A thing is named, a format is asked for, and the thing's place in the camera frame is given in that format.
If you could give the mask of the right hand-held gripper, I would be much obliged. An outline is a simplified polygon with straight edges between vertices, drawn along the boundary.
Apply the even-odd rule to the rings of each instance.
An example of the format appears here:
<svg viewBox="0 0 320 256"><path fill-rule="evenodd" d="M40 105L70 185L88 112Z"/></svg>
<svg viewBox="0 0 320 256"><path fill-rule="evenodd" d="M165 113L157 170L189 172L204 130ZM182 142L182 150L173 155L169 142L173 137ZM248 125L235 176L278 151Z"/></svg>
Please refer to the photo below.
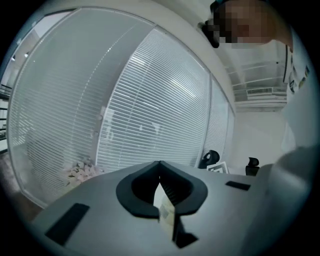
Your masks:
<svg viewBox="0 0 320 256"><path fill-rule="evenodd" d="M225 161L208 165L206 170L215 173L229 173L229 169Z"/></svg>

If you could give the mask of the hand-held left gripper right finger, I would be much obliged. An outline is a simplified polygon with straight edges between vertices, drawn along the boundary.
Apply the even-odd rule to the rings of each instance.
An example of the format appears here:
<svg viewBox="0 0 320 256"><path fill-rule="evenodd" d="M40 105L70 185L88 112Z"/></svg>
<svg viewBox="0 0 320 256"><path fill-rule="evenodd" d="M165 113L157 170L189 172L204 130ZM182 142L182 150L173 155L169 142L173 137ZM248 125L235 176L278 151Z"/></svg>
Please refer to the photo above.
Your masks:
<svg viewBox="0 0 320 256"><path fill-rule="evenodd" d="M257 210L255 179L161 161L160 181L173 204L171 243L161 256L243 256Z"/></svg>

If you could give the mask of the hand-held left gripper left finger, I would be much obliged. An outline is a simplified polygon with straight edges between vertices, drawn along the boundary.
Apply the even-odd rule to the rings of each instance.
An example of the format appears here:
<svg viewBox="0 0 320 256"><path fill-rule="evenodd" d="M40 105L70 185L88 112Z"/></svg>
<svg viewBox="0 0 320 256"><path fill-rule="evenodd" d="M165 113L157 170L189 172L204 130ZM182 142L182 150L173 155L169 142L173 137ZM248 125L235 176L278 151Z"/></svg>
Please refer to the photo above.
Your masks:
<svg viewBox="0 0 320 256"><path fill-rule="evenodd" d="M179 248L157 219L135 217L119 203L118 183L148 166L142 163L101 174L47 206L32 222L34 233L55 256L173 256ZM46 234L75 204L89 209L64 245Z"/></svg>

